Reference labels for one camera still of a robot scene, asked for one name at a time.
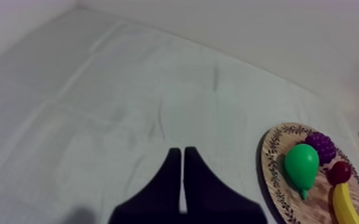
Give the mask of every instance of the white cloth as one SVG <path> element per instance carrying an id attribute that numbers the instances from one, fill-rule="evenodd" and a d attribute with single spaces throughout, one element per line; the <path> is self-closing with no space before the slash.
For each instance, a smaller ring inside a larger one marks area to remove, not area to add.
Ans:
<path id="1" fill-rule="evenodd" d="M 274 223 L 255 155 L 283 122 L 329 135 L 359 173 L 359 114 L 195 43 L 72 11 L 0 57 L 0 224 L 106 223 L 169 147 L 188 145 Z"/>

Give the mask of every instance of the yellow object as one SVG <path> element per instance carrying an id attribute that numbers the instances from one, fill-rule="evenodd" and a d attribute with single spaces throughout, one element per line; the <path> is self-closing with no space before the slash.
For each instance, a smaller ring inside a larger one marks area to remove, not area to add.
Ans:
<path id="1" fill-rule="evenodd" d="M 348 183 L 339 183 L 335 186 L 333 207 L 339 224 L 359 224 L 359 215 L 349 196 Z"/>

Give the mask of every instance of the red apple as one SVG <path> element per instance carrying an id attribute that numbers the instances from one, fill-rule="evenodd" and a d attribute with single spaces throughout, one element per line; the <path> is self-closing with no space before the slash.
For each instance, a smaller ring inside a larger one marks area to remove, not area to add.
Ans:
<path id="1" fill-rule="evenodd" d="M 330 184 L 337 185 L 347 182 L 351 177 L 351 166 L 344 161 L 338 161 L 329 170 L 328 179 Z"/>

